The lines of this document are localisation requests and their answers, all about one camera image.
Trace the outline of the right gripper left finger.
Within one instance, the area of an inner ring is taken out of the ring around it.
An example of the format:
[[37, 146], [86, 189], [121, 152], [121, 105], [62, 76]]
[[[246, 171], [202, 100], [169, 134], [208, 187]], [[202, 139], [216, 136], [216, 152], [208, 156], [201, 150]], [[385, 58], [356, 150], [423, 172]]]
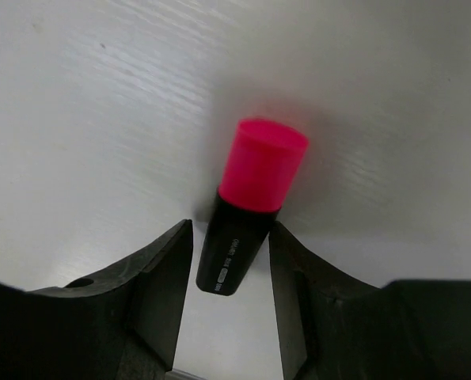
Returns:
[[173, 369], [192, 222], [65, 287], [0, 283], [0, 379], [163, 379]]

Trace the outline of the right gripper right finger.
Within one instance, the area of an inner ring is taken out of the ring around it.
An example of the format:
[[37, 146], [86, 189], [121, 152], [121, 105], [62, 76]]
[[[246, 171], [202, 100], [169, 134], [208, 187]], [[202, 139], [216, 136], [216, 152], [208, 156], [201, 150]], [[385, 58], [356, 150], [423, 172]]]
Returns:
[[471, 280], [373, 287], [281, 223], [269, 253], [284, 378], [471, 379]]

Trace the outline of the pink cap black highlighter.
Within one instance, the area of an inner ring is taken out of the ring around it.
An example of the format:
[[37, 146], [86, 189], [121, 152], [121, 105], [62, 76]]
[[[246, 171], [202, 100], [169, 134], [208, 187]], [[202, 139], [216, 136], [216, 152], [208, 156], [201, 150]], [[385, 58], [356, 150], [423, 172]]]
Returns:
[[283, 123], [250, 118], [238, 123], [216, 191], [196, 285], [230, 296], [239, 288], [283, 206], [308, 138]]

